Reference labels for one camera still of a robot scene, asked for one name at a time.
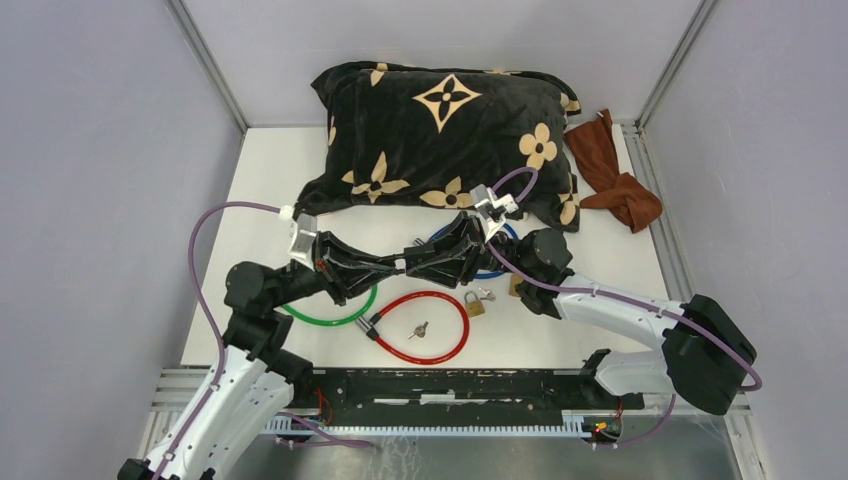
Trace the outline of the small brass padlock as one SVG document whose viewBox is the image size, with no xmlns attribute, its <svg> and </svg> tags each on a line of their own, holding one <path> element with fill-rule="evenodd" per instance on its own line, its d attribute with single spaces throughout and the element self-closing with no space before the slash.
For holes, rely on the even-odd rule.
<svg viewBox="0 0 848 480">
<path fill-rule="evenodd" d="M 463 295 L 464 306 L 469 318 L 478 317 L 485 314 L 485 307 L 482 300 L 474 291 L 466 291 Z"/>
</svg>

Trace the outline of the large brass padlock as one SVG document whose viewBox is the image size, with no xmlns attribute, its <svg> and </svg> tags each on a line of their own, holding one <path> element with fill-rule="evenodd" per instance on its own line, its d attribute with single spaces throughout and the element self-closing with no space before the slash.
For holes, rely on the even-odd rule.
<svg viewBox="0 0 848 480">
<path fill-rule="evenodd" d="M 515 298 L 520 298 L 524 291 L 525 280 L 516 274 L 512 274 L 509 280 L 508 294 Z"/>
</svg>

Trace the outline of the red cable lock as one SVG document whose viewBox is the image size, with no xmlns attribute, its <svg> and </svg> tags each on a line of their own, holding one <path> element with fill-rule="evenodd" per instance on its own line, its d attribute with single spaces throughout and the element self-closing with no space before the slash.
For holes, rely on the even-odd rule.
<svg viewBox="0 0 848 480">
<path fill-rule="evenodd" d="M 442 302 L 449 305 L 454 311 L 454 317 L 459 323 L 459 330 L 456 332 L 455 341 L 450 347 L 445 347 L 438 353 L 425 355 L 409 348 L 403 348 L 391 339 L 386 339 L 381 333 L 378 328 L 380 320 L 385 319 L 397 310 L 403 310 L 410 303 L 419 301 Z M 471 334 L 471 317 L 464 305 L 453 295 L 436 290 L 420 290 L 402 295 L 391 300 L 373 314 L 358 316 L 354 323 L 367 339 L 387 354 L 406 364 L 416 366 L 435 366 L 453 360 L 465 349 Z"/>
</svg>

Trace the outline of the green cable lock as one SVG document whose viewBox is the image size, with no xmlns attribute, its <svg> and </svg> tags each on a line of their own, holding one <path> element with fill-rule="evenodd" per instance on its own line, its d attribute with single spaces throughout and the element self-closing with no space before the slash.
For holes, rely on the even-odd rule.
<svg viewBox="0 0 848 480">
<path fill-rule="evenodd" d="M 297 310 L 296 308 L 294 308 L 293 306 L 290 306 L 290 305 L 283 305 L 282 310 L 286 314 L 292 316 L 293 318 L 298 319 L 302 322 L 305 322 L 309 325 L 319 326 L 319 327 L 342 326 L 342 325 L 352 323 L 355 320 L 359 319 L 360 317 L 364 316 L 373 307 L 373 305 L 376 301 L 378 292 L 379 292 L 379 288 L 377 286 L 373 286 L 369 291 L 369 294 L 368 294 L 368 297 L 367 297 L 365 303 L 359 309 L 357 309 L 353 313 L 346 314 L 346 315 L 341 316 L 339 318 L 322 318 L 322 317 L 310 316 L 310 315 L 307 315 L 307 314 Z"/>
</svg>

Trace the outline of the blue cable lock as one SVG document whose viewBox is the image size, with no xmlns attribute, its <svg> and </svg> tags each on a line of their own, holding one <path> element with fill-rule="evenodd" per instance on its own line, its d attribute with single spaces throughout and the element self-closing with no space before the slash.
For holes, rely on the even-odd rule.
<svg viewBox="0 0 848 480">
<path fill-rule="evenodd" d="M 443 226 L 442 228 L 440 228 L 439 230 L 437 230 L 435 233 L 433 233 L 433 234 L 432 234 L 432 235 L 428 238 L 428 240 L 429 240 L 429 241 L 432 241 L 432 240 L 436 239 L 439 235 L 441 235 L 441 234 L 442 234 L 443 232 L 445 232 L 447 229 L 448 229 L 448 226 L 447 226 L 447 225 Z M 514 229 L 514 228 L 513 228 L 513 227 L 512 227 L 509 223 L 506 223 L 506 224 L 502 227 L 502 229 L 503 229 L 503 230 L 505 230 L 505 231 L 509 234 L 509 236 L 510 236 L 512 239 L 514 239 L 514 240 L 518 240 L 518 239 L 519 239 L 519 236 L 518 236 L 517 232 L 515 231 L 515 229 Z M 415 246 L 420 246 L 420 245 L 423 245 L 424 243 L 425 243 L 425 241 L 424 241 L 424 240 L 422 240 L 421 238 L 418 238 L 418 237 L 416 237 L 416 238 L 413 240 L 413 244 L 414 244 Z M 505 271 L 500 271 L 500 270 L 498 270 L 498 271 L 478 270 L 478 271 L 475 273 L 475 275 L 474 275 L 474 279 L 475 279 L 475 280 L 489 280 L 489 279 L 498 278 L 498 277 L 500 277 L 500 276 L 502 276 L 502 275 L 504 275 L 504 274 L 505 274 Z"/>
</svg>

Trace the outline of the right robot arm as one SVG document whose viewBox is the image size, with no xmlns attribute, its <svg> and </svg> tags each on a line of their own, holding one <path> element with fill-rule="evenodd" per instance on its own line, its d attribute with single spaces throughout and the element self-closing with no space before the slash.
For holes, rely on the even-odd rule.
<svg viewBox="0 0 848 480">
<path fill-rule="evenodd" d="M 533 230 L 515 239 L 486 236 L 478 218 L 460 213 L 429 241 L 403 252 L 405 273 L 455 288 L 480 270 L 519 277 L 522 304 L 536 315 L 581 322 L 627 337 L 642 352 L 600 355 L 577 382 L 580 400 L 602 408 L 616 396 L 667 393 L 724 415 L 741 392 L 761 387 L 753 344 L 713 298 L 685 302 L 618 290 L 576 273 L 565 237 Z"/>
</svg>

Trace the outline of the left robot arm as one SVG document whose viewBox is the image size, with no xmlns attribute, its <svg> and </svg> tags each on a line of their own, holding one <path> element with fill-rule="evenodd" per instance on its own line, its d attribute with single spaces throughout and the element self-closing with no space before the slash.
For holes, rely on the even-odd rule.
<svg viewBox="0 0 848 480">
<path fill-rule="evenodd" d="M 353 249 L 329 232 L 311 257 L 309 266 L 243 261 L 230 269 L 224 302 L 232 315 L 217 361 L 165 437 L 145 458 L 126 460 L 118 478 L 223 479 L 277 411 L 312 399 L 312 364 L 284 350 L 293 319 L 279 307 L 322 291 L 344 303 L 401 271 L 395 257 Z"/>
</svg>

